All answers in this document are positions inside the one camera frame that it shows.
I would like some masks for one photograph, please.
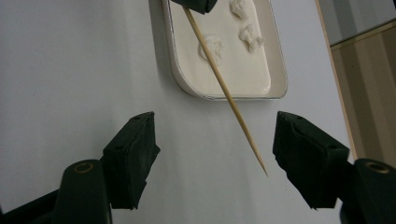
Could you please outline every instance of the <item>metal ring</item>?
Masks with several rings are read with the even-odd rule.
[[[75,168],[73,170],[74,170],[74,172],[82,175],[82,174],[88,173],[91,169],[93,169],[92,163],[83,162],[83,163],[80,163],[79,165],[75,166]]]
[[[382,164],[373,162],[373,161],[368,161],[365,163],[366,167],[369,168],[372,171],[376,171],[380,174],[387,174],[389,173],[389,169],[386,166],[383,166]]]

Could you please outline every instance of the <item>metal tray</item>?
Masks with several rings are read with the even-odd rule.
[[[222,40],[222,63],[218,67],[234,99],[279,99],[287,91],[286,69],[267,0],[246,0],[249,19],[241,20],[231,12],[232,0],[219,0],[210,13],[192,12],[203,35]],[[163,0],[169,53],[177,84],[187,93],[209,100],[225,96],[208,62],[200,55],[199,42],[182,7]],[[239,39],[239,32],[249,23],[264,39],[263,47],[254,53]]]

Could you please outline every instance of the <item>white paste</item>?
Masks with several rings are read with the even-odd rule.
[[[247,9],[245,8],[245,0],[233,0],[231,3],[231,11],[238,15],[242,20],[248,19]]]
[[[206,35],[205,42],[207,47],[209,48],[210,54],[212,55],[213,60],[215,61],[217,66],[221,65],[222,52],[224,47],[222,46],[222,42],[215,35]],[[200,47],[201,56],[207,60],[204,49]]]
[[[233,97],[263,97],[271,89],[271,78],[265,56],[265,48],[250,53],[246,45],[238,38],[241,20],[230,10],[230,1],[219,0],[210,13],[201,15],[192,12],[201,32],[215,34],[224,46],[219,71]],[[253,30],[260,34],[256,8],[252,0],[245,0],[247,14],[253,24]],[[170,1],[176,65],[180,73],[180,83],[191,87],[199,95],[222,97],[224,93],[207,61],[201,56],[198,39],[186,20],[183,8]]]
[[[260,48],[263,43],[264,39],[259,35],[254,35],[253,33],[253,24],[249,24],[239,33],[239,38],[242,41],[247,41],[249,44],[248,51],[254,52],[258,48]]]

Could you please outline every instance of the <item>black plastic part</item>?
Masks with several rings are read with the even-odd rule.
[[[334,208],[349,149],[308,120],[279,111],[273,153],[311,208]]]
[[[159,152],[153,112],[131,118],[111,140],[101,161],[112,208],[137,208]]]
[[[367,223],[396,223],[396,170],[381,161],[355,161],[354,191]]]
[[[218,0],[172,0],[175,3],[187,7],[191,10],[205,14],[210,12]]]
[[[79,161],[64,170],[51,223],[111,223],[101,162]]]
[[[58,190],[3,214],[0,223],[50,223]]]

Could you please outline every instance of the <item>toothpick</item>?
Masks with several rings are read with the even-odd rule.
[[[248,126],[246,125],[246,123],[244,122],[241,113],[239,112],[238,107],[235,104],[235,101],[233,100],[233,97],[231,96],[230,92],[228,91],[228,88],[223,80],[223,78],[221,77],[221,74],[219,72],[219,69],[216,67],[216,63],[212,58],[212,55],[209,51],[209,48],[206,45],[206,42],[204,40],[204,37],[202,36],[195,20],[194,17],[191,15],[191,12],[188,8],[183,7],[184,12],[186,13],[187,18],[189,19],[190,25],[192,27],[192,29],[195,32],[195,35],[198,38],[198,41],[200,42],[204,53],[206,55],[207,60],[209,61],[210,67],[213,70],[213,73],[216,76],[216,79],[218,80],[222,91],[224,92],[225,97],[227,98],[228,103],[231,106],[231,109],[233,110],[233,112],[235,113],[236,119],[239,122],[239,125],[241,125],[242,130],[244,131],[245,137],[247,138],[248,143],[250,144],[251,148],[253,149],[254,155],[256,156],[257,160],[259,161],[260,165],[262,166],[262,169],[264,170],[265,174],[268,176],[267,171],[265,170],[265,166],[264,166],[264,162],[262,161],[262,156],[260,155],[259,150],[257,149],[256,143],[253,140],[253,137],[250,134],[250,131],[248,130]]]

